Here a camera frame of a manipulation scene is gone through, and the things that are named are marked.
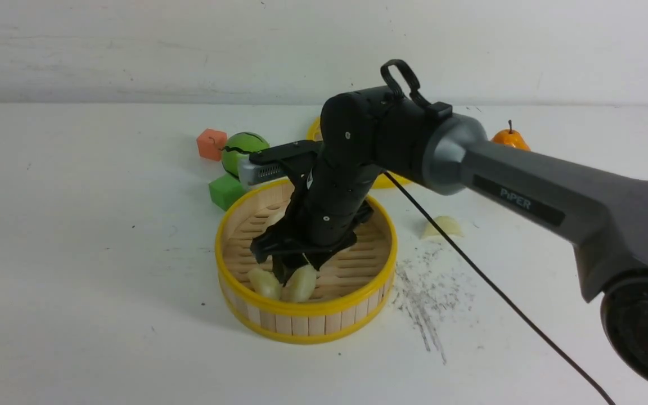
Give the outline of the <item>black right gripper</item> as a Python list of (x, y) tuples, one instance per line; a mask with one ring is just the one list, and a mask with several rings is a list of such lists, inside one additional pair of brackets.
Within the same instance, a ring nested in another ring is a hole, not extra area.
[(309, 173), (291, 181), (295, 189), (285, 217), (251, 242), (255, 261), (272, 258), (272, 272), (280, 285), (305, 264), (320, 269), (357, 241), (354, 230), (372, 216), (365, 198), (380, 173), (375, 164), (317, 155)]

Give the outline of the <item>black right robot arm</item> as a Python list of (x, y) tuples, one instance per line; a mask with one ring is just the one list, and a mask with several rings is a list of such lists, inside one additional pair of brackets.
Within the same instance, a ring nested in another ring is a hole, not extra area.
[(295, 192), (250, 244), (257, 262), (272, 258), (280, 283), (355, 243), (380, 173), (440, 195), (468, 188), (571, 243), (583, 299), (604, 296), (610, 345), (648, 380), (648, 181), (498, 145), (447, 103), (386, 85), (331, 97), (321, 131), (309, 168), (280, 163)]

